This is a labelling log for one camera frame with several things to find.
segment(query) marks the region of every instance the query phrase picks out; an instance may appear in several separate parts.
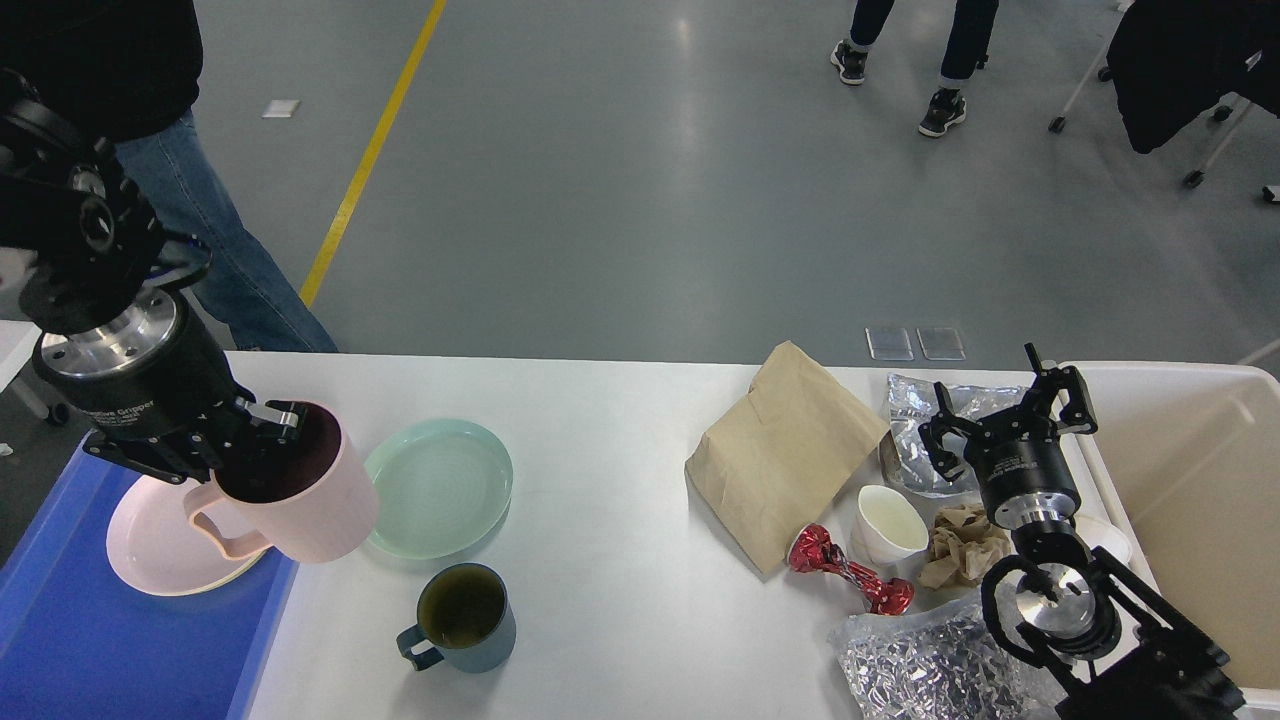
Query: blue tray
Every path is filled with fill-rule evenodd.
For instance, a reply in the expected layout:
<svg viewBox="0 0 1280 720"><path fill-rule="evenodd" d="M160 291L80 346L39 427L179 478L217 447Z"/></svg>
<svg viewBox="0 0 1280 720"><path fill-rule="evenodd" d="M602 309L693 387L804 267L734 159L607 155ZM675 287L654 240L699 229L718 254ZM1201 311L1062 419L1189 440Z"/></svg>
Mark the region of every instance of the blue tray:
<svg viewBox="0 0 1280 720"><path fill-rule="evenodd" d="M297 564L271 550L206 593L154 597L106 560L138 479L77 452L0 570L0 716L243 717Z"/></svg>

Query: crumpled brown paper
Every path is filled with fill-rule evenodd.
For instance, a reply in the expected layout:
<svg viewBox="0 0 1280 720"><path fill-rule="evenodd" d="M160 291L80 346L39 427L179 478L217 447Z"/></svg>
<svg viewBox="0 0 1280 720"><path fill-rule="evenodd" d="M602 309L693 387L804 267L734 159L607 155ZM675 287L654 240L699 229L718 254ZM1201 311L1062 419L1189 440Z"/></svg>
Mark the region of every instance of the crumpled brown paper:
<svg viewBox="0 0 1280 720"><path fill-rule="evenodd" d="M933 518L931 560L916 582L932 589L977 587L987 570L1012 551L1014 543L987 520L982 505L943 507Z"/></svg>
<svg viewBox="0 0 1280 720"><path fill-rule="evenodd" d="M705 433L685 475L762 573L818 520L888 425L794 343Z"/></svg>

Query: black sneaker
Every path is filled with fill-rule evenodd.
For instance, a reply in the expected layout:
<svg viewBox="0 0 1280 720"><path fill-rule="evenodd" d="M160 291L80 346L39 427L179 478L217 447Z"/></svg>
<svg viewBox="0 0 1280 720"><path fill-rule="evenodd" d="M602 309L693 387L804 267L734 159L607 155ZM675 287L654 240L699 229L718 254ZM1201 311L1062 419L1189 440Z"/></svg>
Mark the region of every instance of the black sneaker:
<svg viewBox="0 0 1280 720"><path fill-rule="evenodd" d="M840 82L845 85L861 85L867 79L863 74L867 69L867 53L854 50L847 40L836 44L836 49L831 51L831 64L840 68Z"/></svg>
<svg viewBox="0 0 1280 720"><path fill-rule="evenodd" d="M920 120L920 135L942 137L947 128L964 122L964 96L959 91L940 90L929 100L929 110Z"/></svg>

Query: silver foil bag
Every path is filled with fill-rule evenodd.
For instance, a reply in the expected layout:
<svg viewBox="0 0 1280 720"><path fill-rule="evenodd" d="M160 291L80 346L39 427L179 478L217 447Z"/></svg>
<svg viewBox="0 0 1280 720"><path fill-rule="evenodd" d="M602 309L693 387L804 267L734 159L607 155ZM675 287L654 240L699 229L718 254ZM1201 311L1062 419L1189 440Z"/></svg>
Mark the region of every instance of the silver foil bag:
<svg viewBox="0 0 1280 720"><path fill-rule="evenodd" d="M1065 697L996 644L977 592L919 615L855 615L831 642L865 720L1039 720Z"/></svg>
<svg viewBox="0 0 1280 720"><path fill-rule="evenodd" d="M956 415L977 420L997 410L1016 405L1024 387L947 386ZM933 471L929 455L920 439L920 425L938 411L933 383L906 375L888 375L888 425L892 443L881 443L881 468L884 480L924 497L951 497L978 489L973 468L964 464L964 473L954 483ZM964 441L947 436L943 447L964 457Z"/></svg>

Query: yellow floor line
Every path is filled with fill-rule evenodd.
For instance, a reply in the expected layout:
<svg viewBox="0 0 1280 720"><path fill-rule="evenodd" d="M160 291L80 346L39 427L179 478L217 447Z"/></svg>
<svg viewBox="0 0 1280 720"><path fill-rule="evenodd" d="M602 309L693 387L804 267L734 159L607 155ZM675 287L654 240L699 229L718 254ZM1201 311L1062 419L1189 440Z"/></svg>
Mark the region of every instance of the yellow floor line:
<svg viewBox="0 0 1280 720"><path fill-rule="evenodd" d="M342 242L343 233L347 232L347 223L351 222L351 215L356 211L360 196L365 192L365 183L369 182L369 176L374 172L374 164L378 163L378 155L383 151L387 135L396 123L396 114L399 113L399 106L404 101L408 86L413 83L413 73L417 72L417 64L422 60L426 45L431 42L431 35L435 33L435 26L440 22L440 14L444 13L447 1L435 0L431 13L426 17L426 22L422 23L422 32L417 35L417 42L413 44L413 51L410 53L408 60L404 60L401 77L396 81L396 90L392 91L387 106L383 108L383 117L378 120L374 136L369 138L369 146L365 147L365 155L360 159L360 167L356 168L356 174L351 178L351 184L347 186L347 195L342 199L342 205L338 206L338 214L333 217L333 223L329 224L324 245L320 246L315 261L311 263L311 272L307 273L307 279L302 283L302 292L298 293L307 307L315 302L325 273L329 272L329 264L333 263L333 256L338 254L338 245Z"/></svg>

